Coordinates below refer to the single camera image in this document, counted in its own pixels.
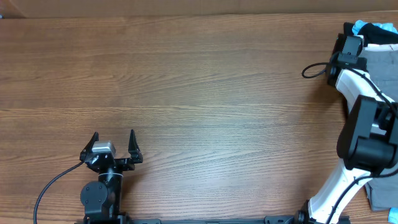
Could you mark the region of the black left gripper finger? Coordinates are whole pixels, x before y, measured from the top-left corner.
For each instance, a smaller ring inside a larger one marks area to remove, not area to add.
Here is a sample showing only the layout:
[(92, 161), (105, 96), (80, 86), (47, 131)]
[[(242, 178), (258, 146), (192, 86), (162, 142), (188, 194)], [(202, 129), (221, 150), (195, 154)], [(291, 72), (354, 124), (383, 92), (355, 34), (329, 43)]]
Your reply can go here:
[(139, 149), (136, 135), (135, 135), (135, 132), (133, 129), (130, 132), (128, 153), (130, 153), (130, 158), (132, 159), (132, 162), (134, 164), (143, 162), (143, 156), (142, 156), (141, 150)]
[(96, 141), (99, 140), (99, 134), (98, 132), (94, 132), (93, 136), (91, 137), (91, 139), (89, 140), (88, 144), (83, 148), (83, 150), (80, 152), (80, 160), (82, 162), (85, 161), (87, 155), (92, 153), (92, 148), (93, 145)]

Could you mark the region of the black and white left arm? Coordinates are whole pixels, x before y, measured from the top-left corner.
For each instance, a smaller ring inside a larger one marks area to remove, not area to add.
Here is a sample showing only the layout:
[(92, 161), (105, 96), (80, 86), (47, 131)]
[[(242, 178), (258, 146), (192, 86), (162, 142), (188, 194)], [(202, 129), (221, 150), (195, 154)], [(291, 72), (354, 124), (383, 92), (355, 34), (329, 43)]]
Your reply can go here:
[(98, 133), (81, 151), (81, 162), (98, 174), (98, 180), (87, 183), (80, 193), (84, 223), (132, 223), (129, 215), (121, 211), (121, 194), (123, 173), (143, 162), (134, 130), (130, 132), (127, 151), (129, 157), (116, 158), (114, 144), (100, 141)]

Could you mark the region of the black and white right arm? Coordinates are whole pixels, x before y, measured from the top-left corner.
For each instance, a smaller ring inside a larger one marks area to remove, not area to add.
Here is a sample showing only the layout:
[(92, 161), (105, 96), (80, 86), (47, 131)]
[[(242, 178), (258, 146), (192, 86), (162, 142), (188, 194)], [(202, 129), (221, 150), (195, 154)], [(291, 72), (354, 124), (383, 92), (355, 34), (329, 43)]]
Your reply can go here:
[(385, 178), (397, 164), (397, 103), (371, 80), (361, 35), (339, 34), (328, 62), (327, 83), (346, 99), (348, 117), (336, 144), (338, 163), (294, 223), (349, 223), (342, 211), (367, 182)]

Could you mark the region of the light blue garment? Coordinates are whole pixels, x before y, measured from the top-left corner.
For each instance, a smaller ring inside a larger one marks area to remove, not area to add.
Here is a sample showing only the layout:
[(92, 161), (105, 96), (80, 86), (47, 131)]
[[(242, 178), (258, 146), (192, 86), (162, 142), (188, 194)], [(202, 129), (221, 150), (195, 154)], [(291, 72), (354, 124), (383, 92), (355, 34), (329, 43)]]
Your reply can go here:
[(358, 35), (359, 32), (364, 29), (365, 26), (370, 26), (373, 25), (375, 27), (378, 27), (382, 30), (386, 30), (392, 33), (397, 34), (397, 29), (394, 27), (393, 23), (371, 23), (371, 22), (364, 22), (362, 20), (357, 20), (354, 23), (354, 26), (352, 28), (352, 32), (354, 35)]

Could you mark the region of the black garment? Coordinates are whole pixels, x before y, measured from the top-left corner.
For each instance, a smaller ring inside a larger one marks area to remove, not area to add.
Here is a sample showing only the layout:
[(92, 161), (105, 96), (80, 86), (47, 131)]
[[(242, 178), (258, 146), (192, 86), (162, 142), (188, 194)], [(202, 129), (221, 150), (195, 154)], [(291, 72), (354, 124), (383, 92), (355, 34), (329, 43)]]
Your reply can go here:
[[(345, 22), (343, 24), (343, 30), (345, 35), (354, 35), (352, 32), (352, 28), (354, 23)], [(358, 35), (364, 37), (364, 44), (397, 44), (397, 34), (382, 30), (373, 25), (365, 26)]]

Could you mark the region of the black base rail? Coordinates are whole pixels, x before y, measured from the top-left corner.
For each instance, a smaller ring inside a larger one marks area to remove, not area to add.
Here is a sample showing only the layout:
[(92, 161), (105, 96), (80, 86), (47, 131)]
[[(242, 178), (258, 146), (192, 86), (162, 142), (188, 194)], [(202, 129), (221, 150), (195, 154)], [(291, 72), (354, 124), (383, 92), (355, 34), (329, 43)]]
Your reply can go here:
[(266, 216), (264, 218), (235, 218), (235, 219), (207, 219), (207, 220), (160, 220), (160, 219), (127, 219), (126, 221), (91, 222), (82, 220), (75, 224), (87, 223), (127, 223), (127, 224), (294, 224), (293, 215)]

